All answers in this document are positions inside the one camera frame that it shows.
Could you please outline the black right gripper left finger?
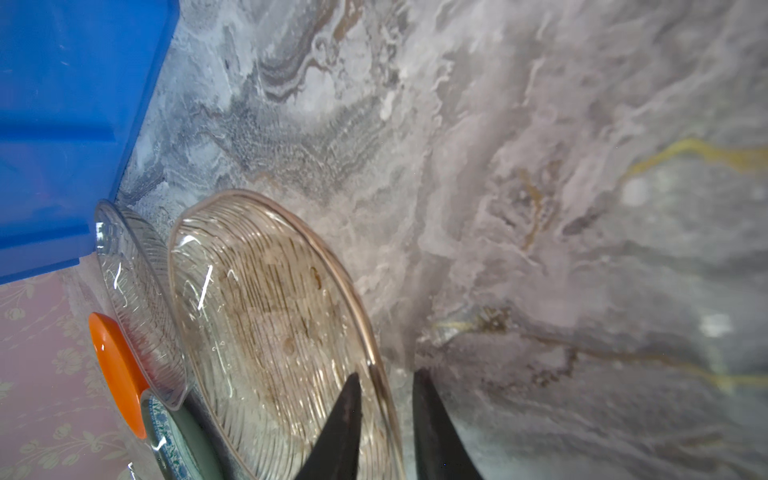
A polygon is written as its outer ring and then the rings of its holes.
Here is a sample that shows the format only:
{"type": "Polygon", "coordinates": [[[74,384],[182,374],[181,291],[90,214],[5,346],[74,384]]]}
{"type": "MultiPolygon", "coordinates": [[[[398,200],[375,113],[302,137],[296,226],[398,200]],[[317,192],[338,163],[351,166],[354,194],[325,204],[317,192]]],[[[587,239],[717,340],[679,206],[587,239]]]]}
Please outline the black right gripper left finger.
{"type": "Polygon", "coordinates": [[[359,375],[344,383],[334,407],[296,480],[355,480],[362,422],[359,375]]]}

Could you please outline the grey glass plate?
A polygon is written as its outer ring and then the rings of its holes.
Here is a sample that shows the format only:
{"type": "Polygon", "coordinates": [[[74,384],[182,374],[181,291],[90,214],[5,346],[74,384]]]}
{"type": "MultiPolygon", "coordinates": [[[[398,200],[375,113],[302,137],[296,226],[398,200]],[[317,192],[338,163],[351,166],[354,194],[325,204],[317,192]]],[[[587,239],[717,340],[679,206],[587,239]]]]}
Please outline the grey glass plate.
{"type": "Polygon", "coordinates": [[[109,200],[94,211],[96,253],[115,319],[150,389],[171,410],[190,386],[170,301],[166,245],[137,212],[109,200]]]}

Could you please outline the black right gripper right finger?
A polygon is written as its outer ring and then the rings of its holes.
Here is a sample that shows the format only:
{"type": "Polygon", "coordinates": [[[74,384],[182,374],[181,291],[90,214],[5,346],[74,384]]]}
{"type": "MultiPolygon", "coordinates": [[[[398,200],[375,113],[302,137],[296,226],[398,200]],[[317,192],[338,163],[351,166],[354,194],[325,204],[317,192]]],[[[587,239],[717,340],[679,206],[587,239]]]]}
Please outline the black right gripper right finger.
{"type": "Polygon", "coordinates": [[[482,479],[425,368],[414,373],[412,411],[419,480],[482,479]]]}

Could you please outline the orange round plate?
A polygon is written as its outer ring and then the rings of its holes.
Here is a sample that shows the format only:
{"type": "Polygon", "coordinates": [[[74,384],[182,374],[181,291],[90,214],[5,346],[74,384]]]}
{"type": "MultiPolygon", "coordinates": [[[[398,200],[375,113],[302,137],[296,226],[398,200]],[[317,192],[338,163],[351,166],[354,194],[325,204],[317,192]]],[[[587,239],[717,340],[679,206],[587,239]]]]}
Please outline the orange round plate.
{"type": "Polygon", "coordinates": [[[105,314],[93,312],[88,327],[99,367],[119,413],[131,432],[145,440],[141,397],[149,385],[119,324],[105,314]]]}

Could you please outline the brown glass plate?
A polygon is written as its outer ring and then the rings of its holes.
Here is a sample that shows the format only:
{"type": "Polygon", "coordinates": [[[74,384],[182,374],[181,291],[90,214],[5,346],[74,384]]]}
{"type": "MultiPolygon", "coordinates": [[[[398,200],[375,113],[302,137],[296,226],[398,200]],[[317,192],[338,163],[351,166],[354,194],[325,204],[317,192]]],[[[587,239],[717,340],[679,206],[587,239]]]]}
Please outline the brown glass plate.
{"type": "Polygon", "coordinates": [[[247,478],[293,478],[351,374],[362,390],[359,477],[404,477],[369,317],[341,262],[304,221],[256,192],[219,192],[175,222],[168,272],[201,397],[247,478]]]}

